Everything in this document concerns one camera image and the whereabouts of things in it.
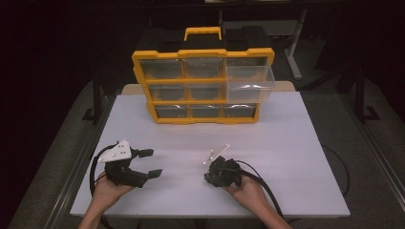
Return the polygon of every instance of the carrying handle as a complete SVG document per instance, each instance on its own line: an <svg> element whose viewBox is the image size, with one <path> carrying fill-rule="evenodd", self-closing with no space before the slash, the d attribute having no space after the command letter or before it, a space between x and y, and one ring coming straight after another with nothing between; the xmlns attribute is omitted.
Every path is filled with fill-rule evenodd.
<svg viewBox="0 0 405 229"><path fill-rule="evenodd" d="M221 38L221 28L220 27L200 27L200 28L187 28L185 30L184 41L187 40L189 34L218 34L220 40Z"/></svg>

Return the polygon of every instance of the table top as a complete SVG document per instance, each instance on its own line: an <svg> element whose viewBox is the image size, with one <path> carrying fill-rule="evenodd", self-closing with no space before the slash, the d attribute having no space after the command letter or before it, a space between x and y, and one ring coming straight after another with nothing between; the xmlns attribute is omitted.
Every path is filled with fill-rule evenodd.
<svg viewBox="0 0 405 229"><path fill-rule="evenodd" d="M134 149L155 150L153 156L135 158L132 170L163 172L143 188L122 197L105 212L106 216L252 217L227 192L203 179L207 172L203 161L211 149L225 143L230 148L223 157L251 164L272 190L286 217L335 218L350 214L299 93L272 93L262 104L257 123L238 125L155 124L145 109L143 95L119 95L96 153L125 138ZM97 175L103 167L98 164ZM90 203L89 171L90 167L77 192L73 215L84 215Z"/></svg>

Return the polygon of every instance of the parts organizer cabinet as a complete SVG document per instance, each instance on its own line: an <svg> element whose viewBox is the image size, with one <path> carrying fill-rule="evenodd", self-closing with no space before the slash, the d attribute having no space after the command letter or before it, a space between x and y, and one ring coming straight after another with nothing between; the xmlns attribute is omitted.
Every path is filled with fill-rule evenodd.
<svg viewBox="0 0 405 229"><path fill-rule="evenodd" d="M262 27L146 30L132 55L157 123L251 123L274 88L274 51Z"/></svg>

